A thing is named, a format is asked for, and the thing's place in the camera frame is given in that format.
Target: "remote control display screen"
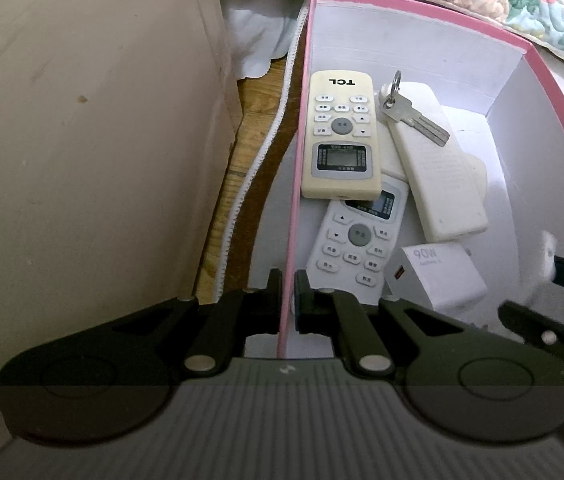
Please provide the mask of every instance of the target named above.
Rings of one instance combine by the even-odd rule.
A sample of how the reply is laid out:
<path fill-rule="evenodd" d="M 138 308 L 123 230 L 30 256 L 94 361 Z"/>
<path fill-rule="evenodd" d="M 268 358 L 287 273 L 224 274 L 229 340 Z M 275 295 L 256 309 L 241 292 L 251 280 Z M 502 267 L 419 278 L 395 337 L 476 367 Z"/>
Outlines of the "remote control display screen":
<path fill-rule="evenodd" d="M 383 218 L 384 220 L 388 220 L 391 217 L 394 203 L 395 195 L 388 191 L 382 191 L 380 197 L 374 202 L 371 200 L 346 200 L 348 206 L 374 216 L 379 216 L 379 218 Z"/>
<path fill-rule="evenodd" d="M 321 144 L 318 170 L 366 171 L 366 147 L 359 144 Z"/>
<path fill-rule="evenodd" d="M 327 150 L 328 166 L 357 166 L 357 150 Z"/>

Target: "tcl remote control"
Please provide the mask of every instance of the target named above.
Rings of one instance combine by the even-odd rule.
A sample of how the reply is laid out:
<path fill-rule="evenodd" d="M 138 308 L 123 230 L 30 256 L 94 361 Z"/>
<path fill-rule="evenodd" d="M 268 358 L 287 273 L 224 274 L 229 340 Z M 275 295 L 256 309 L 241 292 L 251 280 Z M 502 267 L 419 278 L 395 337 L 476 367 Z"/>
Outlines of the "tcl remote control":
<path fill-rule="evenodd" d="M 382 168 L 369 75 L 348 70 L 314 73 L 305 128 L 302 194 L 306 198 L 379 197 Z"/>
<path fill-rule="evenodd" d="M 377 304 L 383 269 L 401 226 L 408 184 L 382 175 L 377 200 L 332 200 L 322 220 L 306 273 L 313 288 L 338 288 L 361 303 Z"/>

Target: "white plastic item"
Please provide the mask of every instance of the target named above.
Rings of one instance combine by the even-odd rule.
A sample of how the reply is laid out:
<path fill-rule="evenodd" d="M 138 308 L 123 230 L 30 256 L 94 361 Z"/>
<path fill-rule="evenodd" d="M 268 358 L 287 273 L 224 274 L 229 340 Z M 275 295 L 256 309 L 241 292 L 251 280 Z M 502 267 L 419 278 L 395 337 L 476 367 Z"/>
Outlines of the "white plastic item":
<path fill-rule="evenodd" d="M 478 190 L 478 195 L 482 204 L 486 202 L 486 192 L 488 191 L 488 172 L 484 161 L 472 153 L 464 152 L 466 163 L 470 168 L 473 177 L 473 183 Z"/>
<path fill-rule="evenodd" d="M 382 173 L 397 178 L 402 182 L 408 182 L 409 178 L 404 172 L 401 160 L 399 160 L 393 136 L 388 126 L 382 121 L 377 121 L 377 142 L 380 147 L 380 167 L 382 168 Z"/>
<path fill-rule="evenodd" d="M 457 242 L 402 247 L 384 269 L 396 298 L 449 314 L 486 295 L 486 283 Z"/>
<path fill-rule="evenodd" d="M 527 272 L 522 276 L 520 295 L 516 300 L 530 305 L 537 295 L 540 286 L 550 283 L 555 278 L 555 253 L 558 240 L 548 231 L 541 231 L 537 236 L 535 247 L 527 251 L 529 262 Z"/>
<path fill-rule="evenodd" d="M 306 264 L 312 288 L 338 288 L 377 304 L 408 197 L 407 184 L 382 175 L 379 199 L 332 200 Z"/>
<path fill-rule="evenodd" d="M 427 242 L 455 240 L 485 231 L 488 219 L 471 170 L 433 91 L 423 83 L 403 82 L 399 93 L 413 107 L 450 133 L 441 147 L 408 124 L 387 118 L 409 178 Z"/>
<path fill-rule="evenodd" d="M 311 76 L 302 168 L 306 198 L 375 200 L 382 191 L 373 82 L 348 70 Z"/>

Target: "beige cabinet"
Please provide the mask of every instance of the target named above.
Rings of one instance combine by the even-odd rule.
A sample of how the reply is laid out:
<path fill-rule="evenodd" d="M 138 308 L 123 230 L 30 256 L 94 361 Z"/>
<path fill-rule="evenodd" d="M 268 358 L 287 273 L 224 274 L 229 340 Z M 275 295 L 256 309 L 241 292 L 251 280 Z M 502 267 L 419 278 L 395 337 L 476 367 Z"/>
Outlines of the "beige cabinet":
<path fill-rule="evenodd" d="M 218 0 L 0 0 L 0 367 L 190 293 L 241 111 Z"/>

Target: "gray ribbed plate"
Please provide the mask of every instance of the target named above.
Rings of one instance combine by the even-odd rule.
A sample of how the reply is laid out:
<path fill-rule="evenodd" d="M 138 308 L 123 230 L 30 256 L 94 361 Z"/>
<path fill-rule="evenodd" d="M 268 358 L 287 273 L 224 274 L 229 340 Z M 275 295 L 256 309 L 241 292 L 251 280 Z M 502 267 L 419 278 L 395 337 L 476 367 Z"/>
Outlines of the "gray ribbed plate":
<path fill-rule="evenodd" d="M 187 381 L 164 412 L 113 442 L 61 449 L 15 439 L 0 480 L 563 480 L 556 438 L 476 446 L 435 432 L 393 387 L 336 359 L 234 359 Z"/>

